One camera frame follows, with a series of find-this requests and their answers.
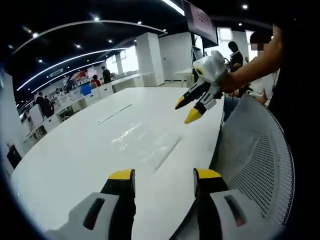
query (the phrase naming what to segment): human hand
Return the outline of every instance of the human hand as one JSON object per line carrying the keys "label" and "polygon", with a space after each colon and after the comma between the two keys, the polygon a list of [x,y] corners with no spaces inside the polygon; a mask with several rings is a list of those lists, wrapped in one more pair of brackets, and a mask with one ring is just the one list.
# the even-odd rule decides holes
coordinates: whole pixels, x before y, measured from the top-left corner
{"label": "human hand", "polygon": [[240,88],[239,84],[235,81],[234,75],[232,72],[228,72],[220,82],[218,83],[222,92],[233,93],[236,89]]}
{"label": "human hand", "polygon": [[265,104],[266,101],[268,100],[267,95],[266,95],[266,90],[263,89],[262,96],[255,96],[254,99],[257,100],[261,104]]}

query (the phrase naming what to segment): white pillar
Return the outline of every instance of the white pillar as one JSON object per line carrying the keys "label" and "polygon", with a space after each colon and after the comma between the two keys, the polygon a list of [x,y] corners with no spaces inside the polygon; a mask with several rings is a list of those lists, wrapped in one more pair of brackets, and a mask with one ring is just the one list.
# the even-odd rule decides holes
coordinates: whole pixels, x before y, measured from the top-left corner
{"label": "white pillar", "polygon": [[155,86],[153,87],[165,83],[157,34],[147,32],[136,38],[136,56],[141,74],[154,73],[155,81],[152,84]]}
{"label": "white pillar", "polygon": [[115,55],[115,61],[116,61],[116,65],[118,66],[119,74],[123,74],[124,73],[124,69],[122,68],[122,62],[121,62],[120,54]]}

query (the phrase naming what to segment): mesh chair back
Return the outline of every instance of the mesh chair back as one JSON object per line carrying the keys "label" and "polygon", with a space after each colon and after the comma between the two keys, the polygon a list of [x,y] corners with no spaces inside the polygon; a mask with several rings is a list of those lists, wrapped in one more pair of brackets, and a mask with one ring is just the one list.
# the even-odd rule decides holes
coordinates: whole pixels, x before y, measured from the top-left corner
{"label": "mesh chair back", "polygon": [[268,222],[286,223],[295,182],[291,151],[277,120],[249,95],[221,129],[214,169],[230,189],[255,201]]}

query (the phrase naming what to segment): robotic hand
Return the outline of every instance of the robotic hand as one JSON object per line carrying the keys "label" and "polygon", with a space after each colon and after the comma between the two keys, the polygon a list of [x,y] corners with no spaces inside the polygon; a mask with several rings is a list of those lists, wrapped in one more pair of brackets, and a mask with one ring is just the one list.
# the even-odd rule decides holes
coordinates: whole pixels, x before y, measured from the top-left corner
{"label": "robotic hand", "polygon": [[194,62],[194,68],[199,75],[198,81],[179,99],[175,109],[189,104],[195,99],[195,104],[184,123],[189,124],[203,116],[205,112],[216,105],[216,99],[222,97],[219,81],[228,74],[225,59],[218,51],[212,51],[211,56],[205,56]]}

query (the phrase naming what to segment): white column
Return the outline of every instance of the white column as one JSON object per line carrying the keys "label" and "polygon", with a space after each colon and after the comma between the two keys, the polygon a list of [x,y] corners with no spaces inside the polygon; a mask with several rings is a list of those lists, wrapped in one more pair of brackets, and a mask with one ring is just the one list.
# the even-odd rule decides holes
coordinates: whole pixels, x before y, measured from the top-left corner
{"label": "white column", "polygon": [[124,73],[124,69],[122,68],[122,62],[121,62],[120,54],[115,55],[115,60],[116,60],[116,65],[118,66],[119,74],[123,74]]}
{"label": "white column", "polygon": [[136,38],[136,55],[141,74],[154,73],[155,81],[146,86],[157,87],[165,83],[164,70],[160,54],[158,35],[147,32]]}
{"label": "white column", "polygon": [[13,167],[8,161],[8,144],[14,145],[23,158],[26,150],[23,146],[24,135],[22,123],[15,103],[12,77],[0,66],[0,158],[6,170],[7,177],[13,172]]}

